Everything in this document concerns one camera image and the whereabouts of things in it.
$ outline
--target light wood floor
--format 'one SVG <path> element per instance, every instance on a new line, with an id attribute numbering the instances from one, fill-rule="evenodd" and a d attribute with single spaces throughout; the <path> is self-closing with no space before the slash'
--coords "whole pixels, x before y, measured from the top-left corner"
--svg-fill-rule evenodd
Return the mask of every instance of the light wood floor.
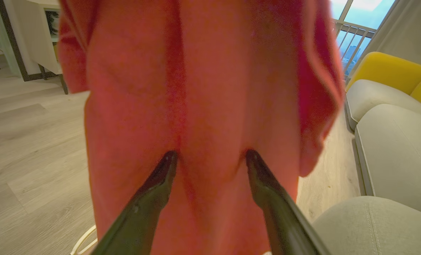
<path id="1" fill-rule="evenodd" d="M 66 255 L 92 225 L 83 106 L 58 79 L 23 82 L 0 72 L 0 255 Z M 353 134 L 343 113 L 298 205 L 311 221 L 359 196 Z"/>

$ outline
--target garment sleeve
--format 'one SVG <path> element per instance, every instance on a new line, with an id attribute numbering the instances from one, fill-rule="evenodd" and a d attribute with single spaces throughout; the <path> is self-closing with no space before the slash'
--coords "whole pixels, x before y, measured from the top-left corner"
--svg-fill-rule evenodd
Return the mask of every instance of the garment sleeve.
<path id="1" fill-rule="evenodd" d="M 330 3 L 328 0 L 305 3 L 299 47 L 301 176 L 307 176 L 315 167 L 345 94 Z"/>
<path id="2" fill-rule="evenodd" d="M 70 92 L 88 90 L 86 83 L 86 53 L 80 43 L 73 17 L 66 1 L 61 1 L 58 55 L 64 80 Z"/>

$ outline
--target red fabric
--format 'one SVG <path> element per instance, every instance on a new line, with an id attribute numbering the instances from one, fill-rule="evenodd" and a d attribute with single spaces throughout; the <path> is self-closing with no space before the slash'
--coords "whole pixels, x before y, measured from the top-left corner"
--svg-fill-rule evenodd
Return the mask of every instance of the red fabric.
<path id="1" fill-rule="evenodd" d="M 85 107 L 102 237 L 180 152 L 152 254 L 262 254 L 243 152 L 296 197 L 343 101 L 327 0 L 62 0 L 59 57 Z"/>

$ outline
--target sofa seat cushion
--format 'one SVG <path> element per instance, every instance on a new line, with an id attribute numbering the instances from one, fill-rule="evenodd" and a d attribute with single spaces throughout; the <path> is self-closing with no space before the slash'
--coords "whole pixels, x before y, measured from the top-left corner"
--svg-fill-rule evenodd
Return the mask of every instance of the sofa seat cushion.
<path id="1" fill-rule="evenodd" d="M 421 114 L 382 104 L 355 130 L 366 194 L 421 211 Z"/>
<path id="2" fill-rule="evenodd" d="M 312 226 L 332 255 L 421 254 L 421 212 L 389 199 L 346 200 Z"/>
<path id="3" fill-rule="evenodd" d="M 358 123 L 374 106 L 387 103 L 397 105 L 421 114 L 421 103 L 393 87 L 381 83 L 358 80 L 346 94 L 349 118 Z"/>

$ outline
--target white railing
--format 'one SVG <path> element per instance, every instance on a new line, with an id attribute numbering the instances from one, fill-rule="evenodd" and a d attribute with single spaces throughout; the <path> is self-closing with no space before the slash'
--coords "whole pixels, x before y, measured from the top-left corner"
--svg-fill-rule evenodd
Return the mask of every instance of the white railing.
<path id="1" fill-rule="evenodd" d="M 351 72 L 353 66 L 356 64 L 356 61 L 358 59 L 354 59 L 356 54 L 359 53 L 358 50 L 360 49 L 360 46 L 362 45 L 362 42 L 366 38 L 372 38 L 374 34 L 376 33 L 375 29 L 348 23 L 345 21 L 338 21 L 336 19 L 333 20 L 333 23 L 335 24 L 335 27 L 333 28 L 333 31 L 336 32 L 336 37 L 340 35 L 340 33 L 344 33 L 344 37 L 341 40 L 339 44 L 340 52 L 341 52 L 341 62 L 343 63 L 343 73 L 345 78 L 348 76 L 348 74 Z M 359 35 L 361 36 L 360 41 L 356 45 L 356 48 L 351 52 L 350 55 L 346 56 L 349 49 L 353 46 L 352 42 L 355 37 Z M 346 40 L 350 40 L 349 44 L 347 45 L 347 48 L 341 49 L 344 42 L 347 42 Z"/>

